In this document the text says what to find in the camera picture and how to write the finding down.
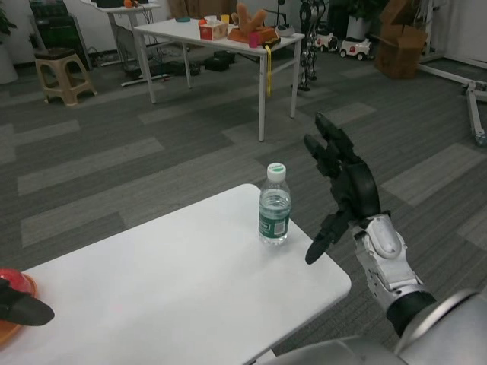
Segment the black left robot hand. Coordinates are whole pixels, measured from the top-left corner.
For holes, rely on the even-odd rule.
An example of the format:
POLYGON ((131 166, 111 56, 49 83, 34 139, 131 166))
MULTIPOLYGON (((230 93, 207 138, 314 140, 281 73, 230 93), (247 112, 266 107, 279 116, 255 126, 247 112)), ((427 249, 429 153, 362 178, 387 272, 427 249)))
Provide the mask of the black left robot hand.
POLYGON ((1 279, 1 320, 17 325, 42 326, 55 317, 50 306, 1 279))

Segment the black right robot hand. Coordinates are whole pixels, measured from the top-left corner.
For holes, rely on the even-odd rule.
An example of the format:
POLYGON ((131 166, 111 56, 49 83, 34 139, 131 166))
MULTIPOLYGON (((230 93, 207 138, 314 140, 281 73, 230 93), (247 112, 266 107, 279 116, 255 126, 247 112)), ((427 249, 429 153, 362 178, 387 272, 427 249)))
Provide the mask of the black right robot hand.
POLYGON ((343 129, 338 128, 322 113, 315 115, 315 126, 326 141, 322 146, 306 134, 304 144, 317 162, 317 170, 330 179, 330 192, 338 211, 328 215, 311 243, 305 261, 315 263, 330 245, 340 241, 355 221, 380 214, 380 199, 376 182, 368 165, 354 152, 354 145, 343 129))

